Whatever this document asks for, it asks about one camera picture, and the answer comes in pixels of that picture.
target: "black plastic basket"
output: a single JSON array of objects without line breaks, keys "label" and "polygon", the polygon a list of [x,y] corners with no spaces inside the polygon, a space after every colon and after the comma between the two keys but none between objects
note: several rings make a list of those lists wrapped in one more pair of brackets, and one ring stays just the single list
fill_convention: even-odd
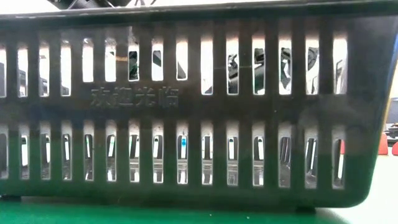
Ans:
[{"label": "black plastic basket", "polygon": [[[396,1],[278,1],[1,16],[6,91],[0,98],[0,194],[260,207],[356,205],[371,185],[397,59],[397,14]],[[266,46],[264,95],[252,87],[252,37],[258,32]],[[235,95],[228,94],[226,76],[231,34],[239,43]],[[309,36],[319,40],[316,95],[306,93]],[[335,92],[337,36],[348,43],[343,94]],[[109,37],[116,46],[115,82],[105,80]],[[188,41],[185,80],[176,78],[180,37]],[[213,41],[210,95],[201,92],[204,37]],[[279,94],[281,37],[292,43],[289,95]],[[88,83],[82,75],[87,39],[94,59]],[[139,44],[134,82],[131,39]],[[163,42],[164,79],[157,82],[151,79],[152,39]],[[39,72],[43,42],[49,47],[48,96]],[[71,52],[70,90],[60,84],[64,45]],[[24,47],[27,96],[18,93],[18,49]],[[160,134],[154,132],[157,124]],[[139,134],[131,134],[134,128]],[[339,140],[345,141],[341,177]],[[314,164],[310,169],[308,160]],[[179,183],[182,175],[186,182]]]}]

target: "red object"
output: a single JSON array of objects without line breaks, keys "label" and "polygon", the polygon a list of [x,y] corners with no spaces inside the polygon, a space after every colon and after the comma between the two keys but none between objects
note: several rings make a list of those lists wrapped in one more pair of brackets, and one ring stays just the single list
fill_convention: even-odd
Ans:
[{"label": "red object", "polygon": [[396,142],[393,146],[392,146],[392,154],[394,156],[398,156],[398,142]]},{"label": "red object", "polygon": [[[394,152],[394,147],[396,148],[396,154],[392,153],[393,155],[396,155],[396,156],[398,156],[398,144],[397,143],[395,143],[394,146],[392,147],[393,152]],[[340,153],[341,154],[345,153],[345,144],[344,144],[343,140],[341,140],[341,143],[340,143]],[[385,133],[382,133],[381,137],[380,137],[379,155],[388,155],[387,135]]]}]

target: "green surface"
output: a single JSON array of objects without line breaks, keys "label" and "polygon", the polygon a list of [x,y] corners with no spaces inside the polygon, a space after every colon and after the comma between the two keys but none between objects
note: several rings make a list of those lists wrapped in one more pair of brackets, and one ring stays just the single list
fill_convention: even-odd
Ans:
[{"label": "green surface", "polygon": [[0,222],[10,223],[342,223],[327,210],[318,215],[206,212],[116,206],[0,203]]}]

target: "shopping basket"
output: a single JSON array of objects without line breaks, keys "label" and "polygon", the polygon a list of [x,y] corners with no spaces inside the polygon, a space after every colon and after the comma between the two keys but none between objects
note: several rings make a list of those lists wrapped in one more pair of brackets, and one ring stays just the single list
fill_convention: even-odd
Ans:
[{"label": "shopping basket", "polygon": [[[1,16],[0,194],[356,205],[371,185],[397,60],[397,14],[395,1],[276,1]],[[253,87],[256,35],[265,46],[264,94]],[[235,56],[227,53],[232,37]],[[341,91],[337,37],[348,52]],[[286,38],[291,89],[281,95]],[[306,91],[308,38],[319,44],[317,94]],[[180,39],[185,72],[176,59]],[[213,82],[205,91],[204,73]]]}]

